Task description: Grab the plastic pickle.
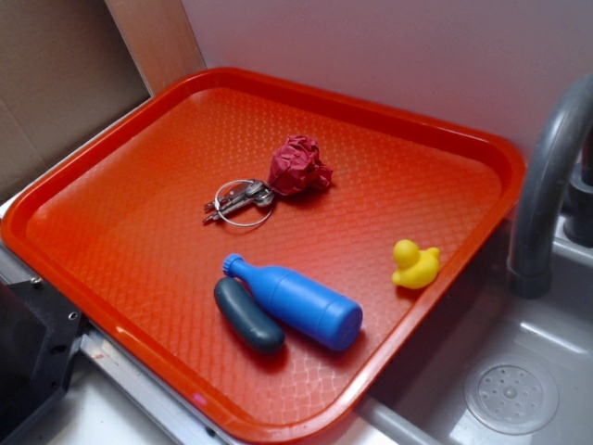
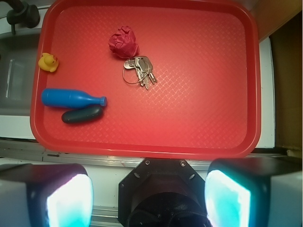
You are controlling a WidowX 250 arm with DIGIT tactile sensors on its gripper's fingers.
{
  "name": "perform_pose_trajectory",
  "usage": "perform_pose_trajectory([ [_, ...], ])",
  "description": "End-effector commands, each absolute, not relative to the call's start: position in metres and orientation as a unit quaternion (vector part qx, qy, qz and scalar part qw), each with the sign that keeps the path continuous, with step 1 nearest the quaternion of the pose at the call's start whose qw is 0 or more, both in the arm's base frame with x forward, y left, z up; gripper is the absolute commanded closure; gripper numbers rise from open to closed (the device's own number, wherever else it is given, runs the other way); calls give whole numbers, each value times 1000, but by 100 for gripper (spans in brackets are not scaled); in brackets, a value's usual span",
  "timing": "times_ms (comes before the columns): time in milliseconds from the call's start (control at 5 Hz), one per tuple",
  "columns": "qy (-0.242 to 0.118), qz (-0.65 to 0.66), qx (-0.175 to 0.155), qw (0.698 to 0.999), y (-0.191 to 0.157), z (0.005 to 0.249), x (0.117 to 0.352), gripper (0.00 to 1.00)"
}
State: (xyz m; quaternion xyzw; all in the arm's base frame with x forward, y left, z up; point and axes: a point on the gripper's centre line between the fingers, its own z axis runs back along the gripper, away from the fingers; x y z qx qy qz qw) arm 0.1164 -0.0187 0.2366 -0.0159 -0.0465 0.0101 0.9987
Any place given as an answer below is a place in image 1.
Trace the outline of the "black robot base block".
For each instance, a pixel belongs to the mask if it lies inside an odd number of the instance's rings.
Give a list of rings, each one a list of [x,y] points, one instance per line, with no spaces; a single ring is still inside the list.
[[[86,319],[46,281],[1,285],[1,442],[11,444],[69,389]]]

